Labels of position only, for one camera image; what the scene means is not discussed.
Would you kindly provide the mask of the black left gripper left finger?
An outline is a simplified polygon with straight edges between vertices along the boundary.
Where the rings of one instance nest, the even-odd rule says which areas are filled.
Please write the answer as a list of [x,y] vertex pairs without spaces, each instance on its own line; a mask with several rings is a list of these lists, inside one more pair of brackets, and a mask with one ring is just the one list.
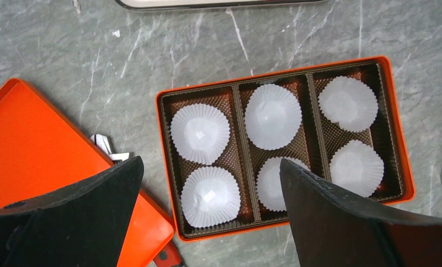
[[0,208],[0,266],[116,266],[143,173],[135,156]]

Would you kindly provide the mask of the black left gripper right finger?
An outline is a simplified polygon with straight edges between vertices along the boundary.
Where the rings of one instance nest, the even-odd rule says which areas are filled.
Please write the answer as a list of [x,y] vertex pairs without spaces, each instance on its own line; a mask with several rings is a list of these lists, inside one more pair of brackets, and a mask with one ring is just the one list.
[[286,159],[280,180],[301,266],[442,266],[442,218],[374,202]]

